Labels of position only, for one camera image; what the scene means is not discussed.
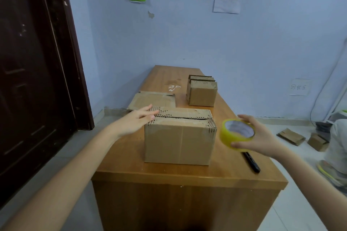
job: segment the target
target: white paper sign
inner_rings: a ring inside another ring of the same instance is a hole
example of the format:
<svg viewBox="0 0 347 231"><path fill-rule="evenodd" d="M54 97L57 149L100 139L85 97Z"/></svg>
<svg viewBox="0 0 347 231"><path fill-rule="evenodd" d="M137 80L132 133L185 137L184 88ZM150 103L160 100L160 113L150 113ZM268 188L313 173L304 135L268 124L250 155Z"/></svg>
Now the white paper sign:
<svg viewBox="0 0 347 231"><path fill-rule="evenodd" d="M215 0L213 12L240 14L240 0Z"/></svg>
<svg viewBox="0 0 347 231"><path fill-rule="evenodd" d="M290 83L289 94L307 96L310 92L311 84L312 80L294 79Z"/></svg>

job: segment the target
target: shoe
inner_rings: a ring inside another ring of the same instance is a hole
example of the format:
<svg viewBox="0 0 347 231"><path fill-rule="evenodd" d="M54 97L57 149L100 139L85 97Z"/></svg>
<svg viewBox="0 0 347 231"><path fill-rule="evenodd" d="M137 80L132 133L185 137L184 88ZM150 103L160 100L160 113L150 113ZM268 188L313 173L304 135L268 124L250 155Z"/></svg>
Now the shoe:
<svg viewBox="0 0 347 231"><path fill-rule="evenodd" d="M321 172L335 187L347 188L347 175L339 172L329 163L324 160L320 160L316 164L319 172Z"/></svg>

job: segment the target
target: cardboard box on floor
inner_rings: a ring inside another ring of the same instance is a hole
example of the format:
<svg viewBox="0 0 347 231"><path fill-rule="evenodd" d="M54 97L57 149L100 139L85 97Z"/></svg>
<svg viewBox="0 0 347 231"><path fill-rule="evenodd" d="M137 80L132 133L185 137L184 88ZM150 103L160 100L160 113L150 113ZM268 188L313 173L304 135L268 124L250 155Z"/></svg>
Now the cardboard box on floor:
<svg viewBox="0 0 347 231"><path fill-rule="evenodd" d="M145 162L210 164L217 126L209 110L159 109L145 125Z"/></svg>
<svg viewBox="0 0 347 231"><path fill-rule="evenodd" d="M133 97L127 110L138 110L150 104L152 104L152 106L174 108L176 107L175 94L152 91L139 91Z"/></svg>
<svg viewBox="0 0 347 231"><path fill-rule="evenodd" d="M212 76L189 75L187 84L188 105L215 106L217 83Z"/></svg>
<svg viewBox="0 0 347 231"><path fill-rule="evenodd" d="M311 133L307 143L319 152L324 152L329 146L329 141L315 132Z"/></svg>
<svg viewBox="0 0 347 231"><path fill-rule="evenodd" d="M296 146L299 146L300 144L302 144L306 140L306 138L304 136L302 136L301 134L298 134L296 132L293 132L293 131L289 130L288 128L277 133L277 136L289 141L290 143L292 143Z"/></svg>

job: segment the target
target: roll of packing tape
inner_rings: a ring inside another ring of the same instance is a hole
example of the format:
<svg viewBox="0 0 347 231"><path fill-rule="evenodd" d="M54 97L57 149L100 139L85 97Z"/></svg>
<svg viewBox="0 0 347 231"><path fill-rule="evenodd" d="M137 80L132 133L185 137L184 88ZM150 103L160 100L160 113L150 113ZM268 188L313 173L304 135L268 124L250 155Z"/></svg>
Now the roll of packing tape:
<svg viewBox="0 0 347 231"><path fill-rule="evenodd" d="M246 149L233 148L230 143L234 141L250 141L254 134L255 130L251 124L237 119L228 119L223 121L219 137L222 143L229 148L240 152L248 152Z"/></svg>

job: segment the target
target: cord on wall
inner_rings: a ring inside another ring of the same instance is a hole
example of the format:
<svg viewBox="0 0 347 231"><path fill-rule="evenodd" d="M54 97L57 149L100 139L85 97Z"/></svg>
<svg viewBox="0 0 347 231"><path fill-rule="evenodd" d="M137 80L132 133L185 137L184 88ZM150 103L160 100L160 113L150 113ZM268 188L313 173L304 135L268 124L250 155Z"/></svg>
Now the cord on wall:
<svg viewBox="0 0 347 231"><path fill-rule="evenodd" d="M327 84L327 82L330 80L330 78L331 78L331 76L332 76L334 70L336 69L336 66L337 66L337 64L339 63L339 61L340 61L340 59L341 59L341 57L342 57L342 55L343 55L343 53L344 53L344 51L345 51L345 49L346 49L346 46L347 46L347 37L345 38L344 43L342 44L341 51L340 51L340 53L339 53L339 56L338 56L338 58L337 58L337 60L336 60L336 63L335 63L335 65L334 65L334 67L332 68L332 70L331 70L331 72L330 72L330 74L329 74L329 77L328 77L327 80L325 81L323 87L321 88L321 90L319 91L319 93L318 93L316 99L314 100L314 104L313 104L313 107L312 107L311 112L310 112L310 121L311 121L311 123L312 123L313 126L315 126L315 125L314 125L314 123L313 123L313 121L312 121L312 118L311 118L311 116L312 116L312 111L314 110L314 108L315 108L315 106L316 106L316 103L317 103L317 100L318 100L319 96L321 95L321 93L322 93L324 87L326 86L326 84Z"/></svg>

